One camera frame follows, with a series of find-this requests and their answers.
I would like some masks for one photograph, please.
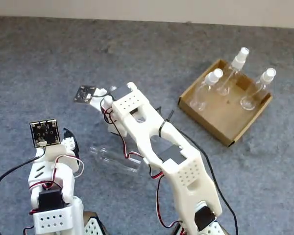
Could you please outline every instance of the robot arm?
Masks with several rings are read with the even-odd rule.
[[[178,132],[165,122],[150,105],[148,99],[134,83],[128,89],[116,89],[101,101],[104,109],[112,110],[112,119],[119,132],[127,133],[136,142],[146,164],[160,169],[169,180],[174,194],[175,209],[179,213],[181,226],[188,235],[197,235],[211,225],[222,212],[214,182],[207,174],[200,152]],[[105,90],[97,89],[95,95],[103,95]],[[90,104],[97,109],[102,98],[93,97]],[[108,130],[116,133],[114,124]],[[185,160],[178,164],[173,159],[163,162],[152,150],[150,137],[160,134],[174,144],[170,154],[180,154]]]
[[[54,137],[55,128],[52,130],[51,126],[56,127],[56,120],[31,125],[34,142],[37,140],[39,146],[48,144],[45,150],[37,148],[36,156],[43,155],[33,163],[28,178],[35,233],[84,235],[83,204],[74,196],[73,174],[82,163],[75,156],[76,142],[73,137],[64,138],[62,142],[55,141],[59,136],[57,133]]]

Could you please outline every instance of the bottle cap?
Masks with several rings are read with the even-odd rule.
[[[262,83],[268,85],[273,81],[276,71],[273,68],[267,69],[260,77]]]
[[[213,72],[210,72],[205,77],[205,83],[209,86],[215,85],[219,79],[223,76],[223,71],[221,69],[215,69]]]
[[[235,56],[232,61],[232,66],[237,70],[241,70],[245,64],[246,58],[249,54],[249,50],[246,47],[242,47],[240,52]]]

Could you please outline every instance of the plastic bottle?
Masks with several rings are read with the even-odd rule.
[[[243,68],[248,54],[249,50],[246,47],[242,47],[232,63],[224,67],[223,79],[216,85],[217,92],[220,95],[228,95],[230,93],[231,88],[237,82],[237,74]]]
[[[267,95],[267,87],[273,81],[276,71],[273,68],[267,69],[255,84],[250,84],[246,95],[241,99],[241,106],[245,110],[253,110]]]
[[[204,81],[197,84],[190,106],[196,111],[202,111],[207,105],[207,95],[213,85],[223,76],[221,69],[215,69],[206,75]]]
[[[101,166],[106,165],[113,172],[117,170],[119,173],[137,174],[140,169],[142,161],[138,157],[131,156],[126,159],[122,151],[116,151],[105,144],[92,146],[90,149],[95,156],[97,164]]]

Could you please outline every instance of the cardboard box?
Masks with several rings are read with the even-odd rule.
[[[245,94],[245,90],[253,81],[246,75],[241,74],[238,82],[226,96],[212,92],[208,95],[209,103],[203,111],[195,111],[189,106],[189,101],[193,97],[195,87],[198,82],[204,80],[211,71],[223,69],[227,61],[217,60],[212,64],[181,96],[178,106],[192,119],[201,124],[208,132],[219,139],[226,146],[231,146],[245,133],[256,118],[263,112],[272,100],[272,95],[268,93],[261,101],[260,105],[252,111],[244,110],[240,105],[240,100]]]

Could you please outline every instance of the gray carpet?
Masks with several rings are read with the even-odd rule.
[[[156,181],[147,167],[136,176],[101,171],[90,146],[111,140],[100,114],[73,103],[81,84],[120,86],[133,81],[164,115],[178,96],[217,58],[231,60],[240,47],[251,51],[244,68],[257,76],[277,70],[272,103],[230,148],[177,109],[172,122],[211,157],[219,185],[235,210],[244,235],[294,234],[294,29],[189,23],[0,18],[0,175],[35,154],[28,123],[57,118],[71,129],[86,164],[75,194],[97,211],[112,235],[168,235],[155,213]],[[21,234],[28,215],[30,166],[0,185],[2,234]],[[168,182],[161,210],[176,219]],[[234,223],[223,205],[219,222]]]

